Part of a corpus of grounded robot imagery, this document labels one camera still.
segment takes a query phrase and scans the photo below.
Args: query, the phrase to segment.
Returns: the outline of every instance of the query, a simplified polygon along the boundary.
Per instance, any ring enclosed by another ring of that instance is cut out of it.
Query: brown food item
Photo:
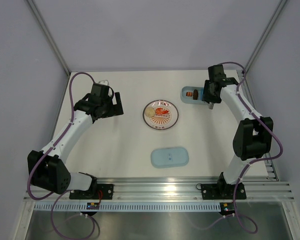
[[[193,99],[194,99],[194,100],[198,100],[198,96],[199,96],[198,90],[195,89],[195,90],[193,91]]]

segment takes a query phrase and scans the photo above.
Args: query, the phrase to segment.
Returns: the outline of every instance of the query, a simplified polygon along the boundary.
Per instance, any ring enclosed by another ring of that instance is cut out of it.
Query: light blue lid
[[[188,151],[184,147],[160,148],[151,153],[151,163],[157,169],[182,167],[188,162]]]

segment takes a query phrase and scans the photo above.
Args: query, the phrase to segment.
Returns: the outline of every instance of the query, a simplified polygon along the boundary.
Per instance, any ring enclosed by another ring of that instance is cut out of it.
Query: plate rim
[[[160,128],[160,129],[154,128],[154,127],[150,126],[150,125],[147,123],[146,119],[145,119],[145,111],[146,111],[147,106],[148,106],[149,104],[151,104],[151,103],[153,103],[153,102],[157,102],[157,101],[168,102],[168,103],[170,103],[172,106],[174,106],[174,108],[176,109],[176,113],[177,113],[176,120],[175,120],[174,124],[172,124],[172,125],[171,125],[170,127],[168,127],[168,128],[164,128],[164,129],[162,129],[162,128]],[[154,130],[159,130],[159,131],[161,131],[161,130],[167,130],[167,129],[172,128],[172,127],[173,127],[174,125],[176,125],[176,123],[178,122],[178,120],[179,120],[179,111],[178,111],[178,108],[176,107],[176,105],[174,105],[172,102],[170,102],[170,101],[168,101],[168,100],[164,100],[164,99],[157,99],[157,100],[153,100],[153,101],[149,102],[147,105],[145,105],[145,107],[144,107],[144,109],[143,109],[143,112],[142,112],[142,118],[143,118],[143,121],[145,122],[145,124],[147,124],[150,128],[152,128],[152,129],[154,129]]]

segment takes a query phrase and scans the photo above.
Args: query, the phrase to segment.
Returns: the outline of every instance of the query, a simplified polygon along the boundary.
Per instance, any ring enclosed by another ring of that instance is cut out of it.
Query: ventilation grille
[[[34,210],[50,211],[52,202],[36,202]],[[219,203],[188,202],[103,202],[99,210],[87,209],[86,202],[60,202],[53,209],[56,212],[220,212]]]

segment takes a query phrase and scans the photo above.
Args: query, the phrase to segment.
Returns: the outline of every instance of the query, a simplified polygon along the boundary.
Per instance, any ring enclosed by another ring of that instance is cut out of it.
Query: white plate
[[[176,124],[179,112],[176,106],[167,100],[154,100],[145,106],[142,116],[149,127],[166,130]]]

